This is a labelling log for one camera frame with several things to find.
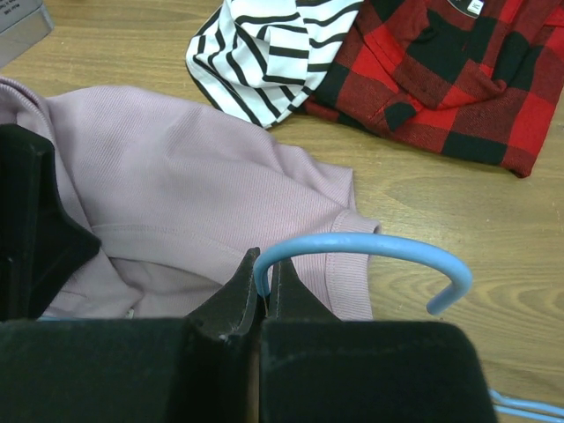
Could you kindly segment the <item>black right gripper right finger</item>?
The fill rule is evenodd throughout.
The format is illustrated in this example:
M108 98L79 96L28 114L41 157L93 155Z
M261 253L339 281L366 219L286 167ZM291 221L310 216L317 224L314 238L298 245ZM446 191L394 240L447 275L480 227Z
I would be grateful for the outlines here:
M275 265L261 328L263 422L494 422L478 355L456 326L336 318Z

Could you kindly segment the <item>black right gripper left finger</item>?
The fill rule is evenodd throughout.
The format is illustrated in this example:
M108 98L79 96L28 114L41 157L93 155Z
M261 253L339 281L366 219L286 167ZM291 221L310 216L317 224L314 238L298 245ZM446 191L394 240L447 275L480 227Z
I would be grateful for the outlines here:
M2 421L243 421L258 254L185 317L4 323Z

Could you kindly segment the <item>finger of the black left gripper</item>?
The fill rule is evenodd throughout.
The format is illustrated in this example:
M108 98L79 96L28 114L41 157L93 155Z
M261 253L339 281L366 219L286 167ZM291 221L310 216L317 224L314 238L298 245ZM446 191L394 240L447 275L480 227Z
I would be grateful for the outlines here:
M15 123L1 127L1 318L37 319L99 239L63 208L55 149Z

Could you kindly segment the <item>mauve pink tank top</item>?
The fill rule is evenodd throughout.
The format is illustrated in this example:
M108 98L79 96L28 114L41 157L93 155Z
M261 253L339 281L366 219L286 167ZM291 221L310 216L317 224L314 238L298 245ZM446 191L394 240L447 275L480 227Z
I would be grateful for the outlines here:
M48 317L185 316L248 249L381 229L357 212L350 168L200 103L131 86L43 98L3 78L1 120L52 143L63 207L101 243Z

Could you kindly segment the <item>light blue hanger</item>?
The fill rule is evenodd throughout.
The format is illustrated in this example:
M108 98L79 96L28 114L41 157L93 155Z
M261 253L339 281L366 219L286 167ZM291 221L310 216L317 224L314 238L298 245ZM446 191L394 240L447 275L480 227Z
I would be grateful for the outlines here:
M265 310L272 308L272 283L268 279L270 267L294 256L325 253L385 256L422 264L442 273L449 278L449 285L427 303L427 312L431 315L439 315L463 298L473 283L471 270L466 263L448 251L425 242L384 234L308 234L282 241L266 249L256 259L253 278Z

